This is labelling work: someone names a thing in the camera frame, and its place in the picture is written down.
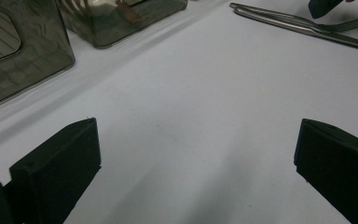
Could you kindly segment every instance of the clear plastic container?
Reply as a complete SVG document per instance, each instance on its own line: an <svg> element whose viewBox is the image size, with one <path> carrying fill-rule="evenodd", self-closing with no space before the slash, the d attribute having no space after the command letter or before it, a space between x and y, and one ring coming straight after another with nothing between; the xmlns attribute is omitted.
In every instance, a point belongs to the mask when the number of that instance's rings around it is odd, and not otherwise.
<svg viewBox="0 0 358 224"><path fill-rule="evenodd" d="M187 0L58 0L68 29L105 49L183 10Z"/></svg>
<svg viewBox="0 0 358 224"><path fill-rule="evenodd" d="M0 102L74 62L55 0L0 0Z"/></svg>

